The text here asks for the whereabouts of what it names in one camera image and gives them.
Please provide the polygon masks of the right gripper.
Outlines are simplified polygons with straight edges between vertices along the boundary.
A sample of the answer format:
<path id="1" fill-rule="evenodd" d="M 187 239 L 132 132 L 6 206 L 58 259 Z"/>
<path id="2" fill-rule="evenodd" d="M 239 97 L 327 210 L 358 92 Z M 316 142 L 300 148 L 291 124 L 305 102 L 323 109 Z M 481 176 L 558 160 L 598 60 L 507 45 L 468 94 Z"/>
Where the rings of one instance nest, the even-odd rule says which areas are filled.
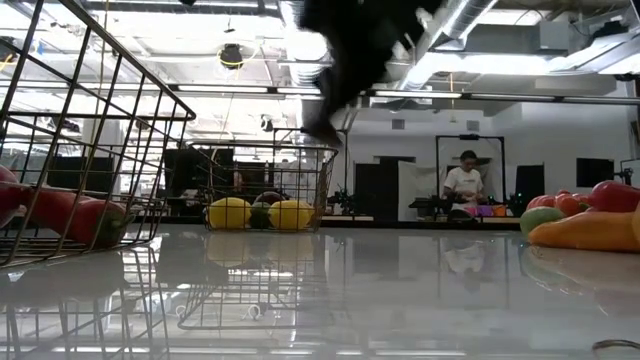
<path id="1" fill-rule="evenodd" d="M 332 117 L 386 72 L 393 47 L 407 48 L 423 36 L 419 10 L 435 14 L 443 0 L 304 0 L 300 27 L 327 40 L 333 64 L 314 80 L 323 99 L 303 131 L 341 147 Z"/>

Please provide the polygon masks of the yellow plastic lemon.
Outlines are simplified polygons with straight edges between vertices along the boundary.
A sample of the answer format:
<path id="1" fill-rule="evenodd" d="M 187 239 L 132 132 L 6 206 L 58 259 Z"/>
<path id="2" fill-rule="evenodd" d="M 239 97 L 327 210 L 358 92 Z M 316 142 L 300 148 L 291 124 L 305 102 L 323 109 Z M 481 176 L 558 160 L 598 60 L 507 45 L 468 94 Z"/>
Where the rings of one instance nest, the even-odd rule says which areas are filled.
<path id="1" fill-rule="evenodd" d="M 283 200 L 275 202 L 268 210 L 272 226 L 278 230 L 303 230 L 307 228 L 314 209 L 302 200 Z"/>
<path id="2" fill-rule="evenodd" d="M 251 217 L 251 205 L 237 197 L 225 197 L 207 206 L 207 220 L 213 229 L 244 229 Z"/>

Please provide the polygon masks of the orange-red ribbed plastic pumpkin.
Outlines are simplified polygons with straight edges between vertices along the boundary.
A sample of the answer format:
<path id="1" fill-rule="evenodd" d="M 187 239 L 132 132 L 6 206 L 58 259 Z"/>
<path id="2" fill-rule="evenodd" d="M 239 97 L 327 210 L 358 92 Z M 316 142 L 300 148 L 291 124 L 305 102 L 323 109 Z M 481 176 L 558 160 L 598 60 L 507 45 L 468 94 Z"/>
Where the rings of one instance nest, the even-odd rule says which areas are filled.
<path id="1" fill-rule="evenodd" d="M 527 210 L 537 207 L 551 207 L 560 210 L 565 216 L 573 216 L 590 207 L 589 197 L 585 194 L 560 190 L 556 195 L 541 195 L 532 199 Z"/>

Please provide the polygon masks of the long red chili pepper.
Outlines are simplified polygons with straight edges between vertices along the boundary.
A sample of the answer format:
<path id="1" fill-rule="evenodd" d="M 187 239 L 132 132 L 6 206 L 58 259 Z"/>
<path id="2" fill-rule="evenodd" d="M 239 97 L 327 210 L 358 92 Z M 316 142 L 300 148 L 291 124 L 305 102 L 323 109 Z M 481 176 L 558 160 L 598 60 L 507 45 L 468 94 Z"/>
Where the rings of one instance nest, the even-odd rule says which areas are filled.
<path id="1" fill-rule="evenodd" d="M 30 221 L 49 228 L 66 239 L 94 249 L 116 246 L 133 220 L 125 208 L 114 202 L 81 196 L 75 193 L 42 190 L 31 211 Z"/>

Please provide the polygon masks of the orange plastic carrot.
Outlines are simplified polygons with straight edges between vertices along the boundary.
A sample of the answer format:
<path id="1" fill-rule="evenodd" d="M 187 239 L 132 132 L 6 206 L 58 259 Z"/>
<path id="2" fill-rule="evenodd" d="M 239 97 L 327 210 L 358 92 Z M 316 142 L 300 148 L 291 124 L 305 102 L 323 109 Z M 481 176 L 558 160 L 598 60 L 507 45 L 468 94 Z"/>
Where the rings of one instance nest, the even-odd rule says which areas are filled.
<path id="1" fill-rule="evenodd" d="M 636 220 L 633 212 L 584 212 L 541 224 L 527 237 L 530 244 L 541 247 L 640 253 Z"/>

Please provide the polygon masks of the red plastic bell pepper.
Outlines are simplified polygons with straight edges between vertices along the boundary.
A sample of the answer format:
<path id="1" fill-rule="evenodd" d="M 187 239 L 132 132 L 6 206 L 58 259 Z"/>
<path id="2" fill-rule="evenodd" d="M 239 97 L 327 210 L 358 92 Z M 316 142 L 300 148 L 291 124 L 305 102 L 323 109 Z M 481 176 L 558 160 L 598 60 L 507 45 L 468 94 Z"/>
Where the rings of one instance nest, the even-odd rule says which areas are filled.
<path id="1" fill-rule="evenodd" d="M 595 185 L 589 204 L 604 212 L 634 212 L 640 203 L 640 189 L 607 180 Z"/>

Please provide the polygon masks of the black ceiling device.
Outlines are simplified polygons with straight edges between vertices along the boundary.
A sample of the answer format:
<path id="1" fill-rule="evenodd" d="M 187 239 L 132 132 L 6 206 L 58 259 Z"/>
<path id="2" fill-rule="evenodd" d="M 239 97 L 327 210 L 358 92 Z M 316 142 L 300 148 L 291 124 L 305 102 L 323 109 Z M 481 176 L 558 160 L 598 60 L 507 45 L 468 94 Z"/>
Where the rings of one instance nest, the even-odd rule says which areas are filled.
<path id="1" fill-rule="evenodd" d="M 243 66 L 244 58 L 241 46 L 237 43 L 227 43 L 218 53 L 219 63 L 228 70 L 238 70 Z"/>

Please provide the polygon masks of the overhead LED light bar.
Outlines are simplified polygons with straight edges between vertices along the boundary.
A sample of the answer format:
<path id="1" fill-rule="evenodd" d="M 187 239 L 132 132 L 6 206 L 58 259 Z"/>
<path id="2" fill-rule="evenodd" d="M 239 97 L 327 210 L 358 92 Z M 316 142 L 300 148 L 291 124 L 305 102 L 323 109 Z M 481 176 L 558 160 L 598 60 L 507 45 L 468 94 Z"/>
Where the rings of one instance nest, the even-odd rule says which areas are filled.
<path id="1" fill-rule="evenodd" d="M 291 95 L 320 97 L 321 91 L 310 87 L 275 87 L 275 86 L 243 86 L 243 85 L 179 85 L 170 84 L 171 90 L 206 94 L 241 94 L 241 95 Z M 496 101 L 527 103 L 562 103 L 575 105 L 607 105 L 607 106 L 640 106 L 639 97 L 609 96 L 567 96 L 542 94 L 507 94 L 452 91 L 408 91 L 369 89 L 360 93 L 364 97 L 382 97 L 393 99 L 446 99 L 462 101 Z"/>

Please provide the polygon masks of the background work table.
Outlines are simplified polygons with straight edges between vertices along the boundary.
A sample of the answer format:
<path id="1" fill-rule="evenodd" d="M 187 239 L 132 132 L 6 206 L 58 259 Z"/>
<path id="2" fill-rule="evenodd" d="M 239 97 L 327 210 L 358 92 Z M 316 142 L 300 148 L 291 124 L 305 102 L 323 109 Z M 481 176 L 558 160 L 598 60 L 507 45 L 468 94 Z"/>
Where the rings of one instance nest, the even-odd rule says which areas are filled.
<path id="1" fill-rule="evenodd" d="M 519 218 L 514 216 L 506 205 L 498 203 L 453 209 L 448 201 L 435 196 L 416 198 L 409 208 L 417 212 L 416 217 L 419 221 L 426 222 L 514 224 L 519 221 Z"/>

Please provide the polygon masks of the person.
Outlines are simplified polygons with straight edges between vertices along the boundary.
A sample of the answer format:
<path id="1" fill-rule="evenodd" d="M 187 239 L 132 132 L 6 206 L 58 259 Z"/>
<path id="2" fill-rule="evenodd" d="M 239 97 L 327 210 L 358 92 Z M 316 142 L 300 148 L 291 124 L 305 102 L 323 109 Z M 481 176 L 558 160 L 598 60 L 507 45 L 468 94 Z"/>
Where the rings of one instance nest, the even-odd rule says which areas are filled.
<path id="1" fill-rule="evenodd" d="M 460 165 L 447 173 L 442 197 L 450 206 L 449 222 L 474 222 L 477 206 L 485 200 L 481 174 L 475 168 L 477 160 L 474 151 L 465 150 L 460 156 Z"/>

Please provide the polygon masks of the silver ventilation duct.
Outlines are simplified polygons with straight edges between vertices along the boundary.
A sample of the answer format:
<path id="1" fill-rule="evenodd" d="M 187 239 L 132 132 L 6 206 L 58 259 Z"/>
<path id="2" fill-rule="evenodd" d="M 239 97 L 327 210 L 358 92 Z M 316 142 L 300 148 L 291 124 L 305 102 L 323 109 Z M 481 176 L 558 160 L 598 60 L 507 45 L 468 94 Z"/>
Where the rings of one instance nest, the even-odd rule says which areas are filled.
<path id="1" fill-rule="evenodd" d="M 304 0 L 277 0 L 277 5 L 284 22 L 292 84 L 317 90 L 315 81 L 324 69 L 322 62 L 328 57 L 325 37 L 302 27 Z M 321 105 L 321 100 L 301 100 L 297 110 L 298 123 L 301 131 L 316 143 L 335 145 L 339 138 L 333 126 L 329 122 L 318 120 Z"/>
<path id="2" fill-rule="evenodd" d="M 465 49 L 468 35 L 498 1 L 446 0 L 445 7 L 436 13 L 417 43 L 414 63 L 396 89 L 420 90 L 435 73 L 443 71 L 449 61 L 458 61 L 455 52 Z"/>

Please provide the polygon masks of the black table frame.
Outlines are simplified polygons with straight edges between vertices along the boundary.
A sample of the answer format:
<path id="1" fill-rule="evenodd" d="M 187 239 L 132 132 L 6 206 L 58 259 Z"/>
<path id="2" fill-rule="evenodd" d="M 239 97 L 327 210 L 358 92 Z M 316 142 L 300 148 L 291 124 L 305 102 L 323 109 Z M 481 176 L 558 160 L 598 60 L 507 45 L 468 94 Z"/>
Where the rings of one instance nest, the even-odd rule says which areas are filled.
<path id="1" fill-rule="evenodd" d="M 129 227 L 141 224 L 151 226 L 158 224 L 204 226 L 205 221 L 194 217 L 161 217 L 157 222 L 152 219 L 144 220 L 142 216 L 136 216 Z M 343 228 L 343 229 L 395 229 L 395 230 L 480 230 L 480 231 L 519 231 L 519 219 L 514 217 L 486 217 L 475 222 L 455 223 L 443 221 L 390 221 L 375 220 L 371 216 L 342 216 L 325 215 L 313 226 L 304 228 L 304 231 L 317 231 L 321 228 Z"/>

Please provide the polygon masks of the black wall panel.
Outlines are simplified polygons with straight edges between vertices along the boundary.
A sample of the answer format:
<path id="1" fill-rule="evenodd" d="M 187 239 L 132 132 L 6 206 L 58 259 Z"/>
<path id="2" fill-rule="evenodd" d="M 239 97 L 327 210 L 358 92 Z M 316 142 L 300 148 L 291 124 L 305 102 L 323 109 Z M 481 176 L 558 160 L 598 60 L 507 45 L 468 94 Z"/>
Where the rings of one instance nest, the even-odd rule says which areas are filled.
<path id="1" fill-rule="evenodd" d="M 577 158 L 576 186 L 593 187 L 614 178 L 614 161 L 609 159 Z"/>

